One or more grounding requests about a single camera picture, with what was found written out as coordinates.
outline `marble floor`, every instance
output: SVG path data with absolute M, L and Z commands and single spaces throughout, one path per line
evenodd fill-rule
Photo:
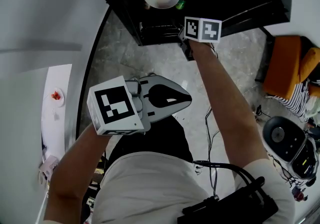
M 218 57 L 226 71 L 254 110 L 262 105 L 262 111 L 269 116 L 284 116 L 303 127 L 299 119 L 274 99 L 265 98 L 262 84 L 255 82 L 260 65 L 266 36 L 260 29 L 253 29 L 221 38 L 215 45 Z M 192 96 L 192 104 L 175 114 L 184 127 L 190 151 L 195 160 L 208 158 L 208 143 L 205 115 L 209 108 L 207 94 L 197 65 L 187 61 L 178 44 L 138 46 L 118 17 L 111 12 L 91 65 L 82 105 L 80 132 L 91 122 L 86 105 L 91 86 L 123 75 L 125 79 L 156 73 L 186 86 Z M 261 116 L 259 130 L 262 131 L 267 117 Z M 209 118 L 211 134 L 218 130 L 214 117 Z M 107 148 L 107 155 L 117 143 L 114 136 Z M 212 162 L 228 162 L 220 134 L 215 136 L 211 151 Z M 201 169 L 197 176 L 199 184 L 211 195 L 212 188 L 208 168 Z M 220 198 L 234 190 L 234 179 L 230 171 L 218 169 L 217 194 Z

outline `wire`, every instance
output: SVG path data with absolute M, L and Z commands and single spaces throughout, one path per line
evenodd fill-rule
M 259 106 L 256 108 L 255 116 L 256 116 L 256 117 L 260 117 L 262 114 L 264 114 L 265 116 L 271 118 L 270 115 L 268 115 L 268 114 L 266 114 L 266 113 L 264 113 L 264 112 L 262 111 L 262 107 L 261 107 L 261 105 L 259 105 Z
M 304 182 L 303 181 L 297 181 L 298 178 L 297 177 L 294 177 L 292 176 L 292 174 L 282 166 L 282 164 L 280 163 L 279 160 L 275 159 L 275 157 L 272 155 L 272 154 L 269 154 L 268 153 L 268 156 L 272 158 L 272 164 L 273 166 L 276 168 L 276 164 L 275 162 L 280 166 L 281 170 L 282 170 L 282 173 L 283 173 L 283 176 L 280 175 L 280 177 L 285 180 L 286 182 L 288 182 L 290 184 L 290 186 L 292 187 L 292 185 L 298 185 L 298 186 L 303 186 L 304 185 Z
M 105 176 L 106 173 L 106 162 L 107 162 L 107 152 L 104 151 L 104 167 L 103 167 L 103 176 Z
M 217 51 L 216 51 L 216 49 L 215 49 L 215 45 L 214 45 L 213 43 L 211 43 L 211 49 L 212 49 L 213 52 L 215 53 L 216 58 L 219 60 L 218 53 L 217 53 Z
M 212 136 L 211 138 L 211 135 L 210 135 L 210 131 L 209 131 L 209 126 L 208 126 L 208 117 L 210 116 L 212 112 L 212 108 L 209 107 L 206 115 L 205 115 L 205 127 L 206 127 L 206 135 L 207 135 L 207 142 L 208 142 L 208 161 L 211 162 L 211 149 L 212 149 L 212 145 L 213 145 L 213 140 L 214 140 L 214 137 L 220 132 L 219 130 L 216 131 L 214 133 L 214 135 Z M 216 189 L 217 189 L 217 183 L 218 183 L 218 171 L 217 171 L 217 168 L 214 168 L 215 170 L 215 177 L 214 177 L 214 184 L 212 182 L 212 170 L 211 170 L 211 167 L 209 167 L 209 178 L 210 178 L 210 185 L 213 189 L 213 194 L 216 195 Z
M 212 167 L 212 168 L 223 168 L 223 169 L 229 169 L 232 170 L 234 172 L 236 172 L 245 182 L 245 184 L 248 186 L 250 183 L 247 180 L 247 178 L 253 183 L 255 182 L 255 178 L 249 173 L 247 172 L 245 169 L 240 168 L 239 166 L 236 166 L 234 164 L 230 164 L 230 163 L 219 163 L 219 162 L 208 162 L 208 161 L 202 161 L 202 160 L 198 160 L 198 161 L 193 161 L 194 164 L 196 165 L 202 165 L 202 166 L 206 166 L 206 167 Z M 263 198 L 267 198 L 267 194 L 263 191 L 263 189 L 261 187 L 257 188 L 257 191 L 259 192 L 259 194 L 263 197 Z M 258 197 L 258 195 L 256 193 L 252 194 L 252 198 L 257 200 L 257 202 L 261 202 L 260 198 Z
M 268 114 L 266 114 L 266 113 L 263 113 L 262 111 L 261 111 L 261 113 L 260 113 L 259 115 L 257 115 L 257 117 L 261 116 L 261 114 L 264 114 L 265 116 L 267 116 L 267 117 L 271 118 L 271 116 L 270 116 L 270 115 L 268 115 Z

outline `black shorts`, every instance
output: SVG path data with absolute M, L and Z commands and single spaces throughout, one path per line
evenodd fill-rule
M 193 161 L 184 128 L 173 116 L 152 123 L 145 134 L 122 136 L 110 155 L 106 169 L 118 158 L 135 152 L 157 152 L 190 163 Z

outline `white shirt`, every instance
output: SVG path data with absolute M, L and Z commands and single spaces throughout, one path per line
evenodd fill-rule
M 279 208 L 264 223 L 292 224 L 294 198 L 271 161 L 256 160 L 244 169 L 254 178 L 265 178 L 262 188 Z M 197 184 L 195 175 L 193 164 L 174 156 L 155 152 L 124 155 L 105 173 L 95 199 L 92 223 L 175 224 L 183 215 L 183 208 L 209 197 Z M 237 175 L 236 189 L 245 185 Z

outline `wrist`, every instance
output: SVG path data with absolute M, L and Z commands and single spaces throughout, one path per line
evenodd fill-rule
M 196 61 L 200 61 L 202 59 L 215 59 L 216 56 L 212 52 L 211 45 L 207 43 L 198 43 L 197 45 L 191 46 L 192 56 Z

